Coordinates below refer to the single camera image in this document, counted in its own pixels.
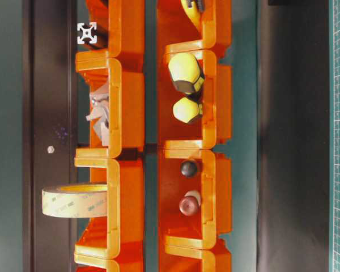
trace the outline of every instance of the black metal panel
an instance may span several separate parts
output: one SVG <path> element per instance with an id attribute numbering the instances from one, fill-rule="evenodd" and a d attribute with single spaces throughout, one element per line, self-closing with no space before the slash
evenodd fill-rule
<path id="1" fill-rule="evenodd" d="M 259 1 L 257 271 L 328 271 L 328 1 Z"/>
<path id="2" fill-rule="evenodd" d="M 43 215 L 41 190 L 77 181 L 76 5 L 57 0 L 23 5 L 24 271 L 74 271 L 76 221 Z"/>
<path id="3" fill-rule="evenodd" d="M 278 6 L 278 5 L 287 5 L 289 4 L 289 0 L 268 0 L 268 5 Z"/>

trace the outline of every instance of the double-sided tape roll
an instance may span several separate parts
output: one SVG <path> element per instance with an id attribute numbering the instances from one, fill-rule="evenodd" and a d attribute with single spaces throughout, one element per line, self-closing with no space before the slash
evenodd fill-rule
<path id="1" fill-rule="evenodd" d="M 62 218 L 107 216 L 107 184 L 71 184 L 42 190 L 43 214 Z"/>

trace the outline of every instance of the orange storage bin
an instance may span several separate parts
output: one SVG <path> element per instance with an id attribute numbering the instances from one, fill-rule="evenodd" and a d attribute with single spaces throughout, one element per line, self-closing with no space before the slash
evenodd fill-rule
<path id="1" fill-rule="evenodd" d="M 142 161 L 86 158 L 77 153 L 75 166 L 91 167 L 92 183 L 107 181 L 108 216 L 90 219 L 88 227 L 75 244 L 74 259 L 78 264 L 106 269 L 109 259 L 119 256 L 120 251 L 136 251 L 139 244 L 142 245 Z"/>
<path id="2" fill-rule="evenodd" d="M 212 250 L 159 244 L 159 271 L 231 272 L 232 256 L 223 240 L 218 240 Z"/>
<path id="3" fill-rule="evenodd" d="M 185 124 L 173 116 L 173 105 L 183 96 L 173 86 L 167 54 L 158 67 L 158 143 L 168 149 L 212 149 L 232 137 L 232 70 L 217 64 L 210 50 L 191 51 L 205 74 L 201 121 Z"/>
<path id="4" fill-rule="evenodd" d="M 90 21 L 108 30 L 108 56 L 121 60 L 124 67 L 142 71 L 145 52 L 145 1 L 87 0 Z"/>
<path id="5" fill-rule="evenodd" d="M 231 0 L 203 0 L 199 32 L 180 0 L 158 0 L 158 58 L 163 54 L 211 49 L 218 58 L 231 45 Z"/>
<path id="6" fill-rule="evenodd" d="M 82 157 L 116 158 L 123 148 L 143 150 L 145 144 L 145 83 L 142 73 L 125 70 L 106 49 L 76 55 L 76 71 L 95 91 L 109 79 L 109 146 L 103 147 L 92 129 L 90 147 L 77 151 Z"/>
<path id="7" fill-rule="evenodd" d="M 106 269 L 94 266 L 80 267 L 76 272 L 143 272 L 142 243 L 131 248 L 122 248 L 118 257 L 107 260 Z"/>
<path id="8" fill-rule="evenodd" d="M 181 174 L 181 163 L 195 159 L 201 165 L 198 175 Z M 231 161 L 210 150 L 159 150 L 159 233 L 165 245 L 211 249 L 218 235 L 232 230 Z M 199 212 L 185 216 L 179 201 L 186 192 L 201 194 Z"/>

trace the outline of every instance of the bolt head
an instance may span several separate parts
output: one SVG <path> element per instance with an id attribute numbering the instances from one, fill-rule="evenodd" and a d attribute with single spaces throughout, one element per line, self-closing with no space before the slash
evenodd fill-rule
<path id="1" fill-rule="evenodd" d="M 48 146 L 48 153 L 49 154 L 53 154 L 54 153 L 54 151 L 55 151 L 55 149 L 54 149 L 54 146 Z"/>

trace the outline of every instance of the yellow screwdriver handle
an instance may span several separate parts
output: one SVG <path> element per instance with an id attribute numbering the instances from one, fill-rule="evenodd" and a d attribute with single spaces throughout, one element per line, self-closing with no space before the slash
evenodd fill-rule
<path id="1" fill-rule="evenodd" d="M 180 0 L 181 5 L 186 13 L 186 15 L 189 17 L 189 19 L 192 21 L 194 26 L 198 29 L 198 31 L 201 31 L 201 24 L 200 24 L 200 12 L 198 9 L 197 4 L 194 1 L 191 1 L 191 7 L 188 6 L 188 0 Z"/>

